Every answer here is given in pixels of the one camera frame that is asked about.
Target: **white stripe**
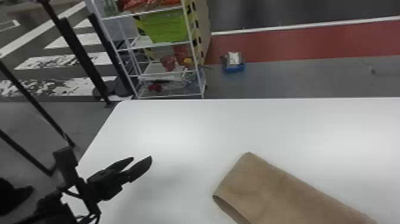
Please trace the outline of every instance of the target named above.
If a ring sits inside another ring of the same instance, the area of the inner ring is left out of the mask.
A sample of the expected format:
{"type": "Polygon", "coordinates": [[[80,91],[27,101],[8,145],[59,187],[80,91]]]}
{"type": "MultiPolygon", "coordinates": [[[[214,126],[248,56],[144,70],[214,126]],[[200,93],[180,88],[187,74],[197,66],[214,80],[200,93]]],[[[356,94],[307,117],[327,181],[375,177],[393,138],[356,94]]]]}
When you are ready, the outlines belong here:
{"type": "MultiPolygon", "coordinates": [[[[88,53],[92,62],[96,66],[104,66],[111,64],[111,60],[106,52],[88,53]]],[[[53,55],[44,57],[28,58],[22,64],[17,66],[15,70],[29,69],[54,69],[70,67],[78,64],[78,60],[73,54],[53,55]]]]}
{"type": "Polygon", "coordinates": [[[12,20],[15,27],[21,26],[21,24],[17,20],[12,20]]]}
{"type": "MultiPolygon", "coordinates": [[[[85,2],[80,2],[80,3],[76,4],[75,6],[67,9],[66,11],[61,13],[60,15],[58,15],[58,17],[59,18],[69,17],[69,16],[73,15],[74,13],[78,12],[79,10],[81,10],[82,8],[84,8],[85,6],[86,6],[85,2]]],[[[52,27],[54,27],[53,21],[52,20],[48,20],[46,23],[44,23],[44,24],[38,26],[37,28],[25,33],[23,36],[20,36],[18,39],[14,40],[11,43],[9,43],[8,45],[5,45],[4,47],[2,47],[0,49],[0,58],[4,58],[6,55],[12,53],[13,51],[15,51],[16,49],[22,47],[23,45],[29,43],[34,38],[36,38],[39,35],[43,34],[44,32],[46,32],[47,30],[51,29],[52,27]]]]}
{"type": "Polygon", "coordinates": [[[84,19],[82,22],[78,23],[78,25],[76,25],[74,29],[87,28],[87,27],[92,27],[92,24],[88,19],[84,19]]]}
{"type": "MultiPolygon", "coordinates": [[[[111,81],[116,76],[104,76],[104,81],[111,81]]],[[[81,77],[69,80],[20,80],[20,83],[33,95],[49,97],[88,97],[92,96],[95,87],[90,78],[81,77]]],[[[2,97],[20,97],[21,92],[9,81],[0,80],[0,95],[2,97]]]]}
{"type": "Polygon", "coordinates": [[[12,26],[9,26],[9,27],[6,27],[4,29],[1,29],[0,32],[6,31],[6,30],[10,30],[12,28],[16,28],[16,27],[20,26],[20,23],[17,20],[9,20],[9,21],[0,23],[0,25],[7,24],[7,23],[12,23],[12,26]]]}
{"type": "Polygon", "coordinates": [[[378,23],[385,21],[399,21],[400,15],[390,16],[390,17],[381,17],[381,18],[368,18],[362,20],[343,20],[343,21],[333,21],[333,22],[324,22],[324,23],[306,23],[292,26],[275,26],[275,27],[262,27],[255,29],[243,29],[243,30],[229,30],[222,32],[213,32],[213,36],[217,35],[232,35],[239,33],[257,33],[257,32],[265,32],[265,31],[275,31],[275,30],[294,30],[294,29],[308,29],[308,28],[316,28],[316,27],[329,27],[329,26],[345,26],[345,25],[355,25],[355,24],[363,24],[363,23],[378,23]]]}
{"type": "MultiPolygon", "coordinates": [[[[84,34],[78,34],[76,36],[78,37],[78,40],[83,46],[101,44],[101,41],[96,33],[84,33],[84,34]]],[[[61,36],[45,47],[45,49],[54,49],[54,48],[68,48],[68,44],[65,41],[65,39],[61,36]]]]}
{"type": "Polygon", "coordinates": [[[132,100],[133,95],[129,96],[129,97],[119,97],[117,95],[111,95],[108,96],[108,99],[110,101],[125,101],[125,100],[132,100]]]}

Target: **beige cloth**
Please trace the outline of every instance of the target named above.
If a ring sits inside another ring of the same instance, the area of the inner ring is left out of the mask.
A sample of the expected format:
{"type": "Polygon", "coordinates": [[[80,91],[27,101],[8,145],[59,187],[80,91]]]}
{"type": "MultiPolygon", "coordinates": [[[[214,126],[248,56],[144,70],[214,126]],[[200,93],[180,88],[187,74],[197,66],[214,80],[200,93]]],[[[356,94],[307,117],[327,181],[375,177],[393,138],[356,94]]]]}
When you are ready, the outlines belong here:
{"type": "Polygon", "coordinates": [[[376,223],[252,153],[240,158],[213,198],[238,224],[376,223]]]}

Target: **red object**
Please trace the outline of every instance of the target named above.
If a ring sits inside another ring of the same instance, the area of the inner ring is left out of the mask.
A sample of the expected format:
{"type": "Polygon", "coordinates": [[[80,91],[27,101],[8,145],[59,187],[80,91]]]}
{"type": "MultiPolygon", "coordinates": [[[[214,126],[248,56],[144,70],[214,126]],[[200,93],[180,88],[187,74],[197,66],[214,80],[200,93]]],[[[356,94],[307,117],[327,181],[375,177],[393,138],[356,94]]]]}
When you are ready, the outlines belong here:
{"type": "Polygon", "coordinates": [[[185,65],[185,59],[192,58],[190,55],[190,48],[188,45],[175,45],[173,46],[174,56],[180,66],[185,65]]]}
{"type": "Polygon", "coordinates": [[[157,0],[147,0],[146,5],[152,5],[155,4],[157,2],[157,0]]]}
{"type": "Polygon", "coordinates": [[[148,87],[149,91],[152,92],[161,92],[163,90],[163,87],[160,84],[153,84],[148,87]]]}
{"type": "Polygon", "coordinates": [[[131,8],[138,7],[146,3],[146,0],[122,0],[123,10],[129,10],[131,8]]]}
{"type": "Polygon", "coordinates": [[[161,5],[177,5],[180,4],[180,0],[163,0],[161,5]]]}
{"type": "Polygon", "coordinates": [[[173,71],[176,68],[176,60],[172,55],[164,56],[160,59],[162,66],[165,68],[165,71],[173,71]]]}
{"type": "Polygon", "coordinates": [[[228,51],[246,62],[400,54],[400,21],[212,36],[207,64],[228,51]]]}

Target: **black object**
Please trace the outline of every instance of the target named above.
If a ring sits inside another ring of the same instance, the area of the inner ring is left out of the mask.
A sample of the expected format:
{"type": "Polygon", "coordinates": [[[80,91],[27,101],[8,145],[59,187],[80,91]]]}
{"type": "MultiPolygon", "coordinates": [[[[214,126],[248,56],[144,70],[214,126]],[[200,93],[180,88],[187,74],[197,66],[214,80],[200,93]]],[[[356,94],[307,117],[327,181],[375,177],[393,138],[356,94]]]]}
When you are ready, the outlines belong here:
{"type": "Polygon", "coordinates": [[[79,63],[82,65],[83,69],[85,70],[86,74],[89,76],[93,84],[98,89],[101,97],[104,99],[106,103],[106,107],[111,107],[113,104],[108,99],[108,90],[107,86],[105,85],[104,81],[101,79],[99,71],[97,71],[95,65],[93,64],[92,60],[89,58],[86,50],[80,43],[78,37],[74,33],[70,23],[66,18],[59,19],[54,12],[54,9],[49,3],[49,0],[38,0],[49,14],[50,18],[53,20],[55,26],[60,31],[61,35],[64,37],[65,41],[68,43],[68,46],[71,48],[72,52],[78,59],[79,63]]]}
{"type": "Polygon", "coordinates": [[[44,220],[46,224],[87,224],[94,220],[98,223],[101,215],[98,203],[115,197],[122,191],[122,185],[141,177],[152,164],[152,157],[149,156],[124,170],[133,161],[133,157],[129,157],[98,171],[85,182],[76,172],[78,162],[71,148],[64,148],[53,155],[65,180],[64,186],[41,199],[35,213],[16,224],[32,224],[40,220],[44,220]],[[72,186],[76,187],[77,194],[69,191],[72,186]],[[83,200],[89,214],[79,216],[82,219],[78,221],[69,206],[61,202],[62,193],[83,200]]]}
{"type": "MultiPolygon", "coordinates": [[[[25,89],[25,87],[18,81],[18,79],[6,68],[2,61],[0,61],[0,71],[3,72],[4,76],[11,81],[11,83],[18,88],[18,90],[28,99],[28,101],[37,109],[38,112],[43,116],[44,119],[65,139],[69,147],[75,147],[75,143],[72,139],[61,129],[61,127],[55,122],[55,120],[45,111],[45,109],[39,104],[39,102],[25,89]]],[[[20,153],[38,169],[43,171],[46,175],[51,176],[54,171],[54,167],[51,169],[46,168],[42,163],[37,161],[32,155],[30,155],[21,145],[12,140],[5,132],[0,130],[0,138],[7,142],[14,150],[20,153]]]]}
{"type": "MultiPolygon", "coordinates": [[[[138,78],[137,77],[130,77],[130,80],[132,81],[133,85],[138,84],[138,78]]],[[[126,88],[124,87],[124,83],[121,81],[119,77],[117,77],[114,82],[117,84],[115,87],[114,93],[119,96],[119,97],[128,97],[131,95],[128,91],[126,91],[126,88]]]]}
{"type": "Polygon", "coordinates": [[[115,67],[115,70],[117,71],[118,77],[120,78],[121,83],[123,84],[122,86],[116,86],[115,88],[124,88],[125,90],[125,94],[123,94],[124,96],[129,96],[129,95],[133,95],[133,89],[131,84],[129,83],[128,77],[125,75],[125,72],[123,71],[122,66],[119,63],[119,60],[117,58],[116,53],[113,50],[113,46],[111,45],[111,42],[107,40],[107,38],[104,35],[103,30],[101,29],[101,26],[99,24],[99,21],[96,18],[95,14],[90,14],[88,16],[88,19],[90,21],[90,23],[92,23],[93,28],[95,29],[97,35],[99,36],[99,39],[101,41],[101,43],[104,46],[105,51],[107,52],[108,56],[111,59],[112,64],[115,67]]]}
{"type": "MultiPolygon", "coordinates": [[[[107,95],[114,95],[117,84],[114,81],[105,81],[104,84],[107,87],[107,95]]],[[[97,100],[102,98],[101,93],[97,88],[92,89],[92,96],[97,100]]]]}
{"type": "Polygon", "coordinates": [[[12,184],[0,178],[0,216],[4,216],[26,201],[33,193],[32,186],[14,188],[12,184]]]}

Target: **green box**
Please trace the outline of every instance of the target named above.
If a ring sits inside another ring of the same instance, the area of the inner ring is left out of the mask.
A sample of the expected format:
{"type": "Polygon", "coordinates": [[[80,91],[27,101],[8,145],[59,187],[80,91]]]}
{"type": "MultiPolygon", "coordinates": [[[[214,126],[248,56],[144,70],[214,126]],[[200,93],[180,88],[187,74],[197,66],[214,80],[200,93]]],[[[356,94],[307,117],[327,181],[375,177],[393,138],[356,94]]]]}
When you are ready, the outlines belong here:
{"type": "Polygon", "coordinates": [[[153,43],[182,42],[188,39],[183,10],[171,10],[142,16],[142,27],[153,43]]]}

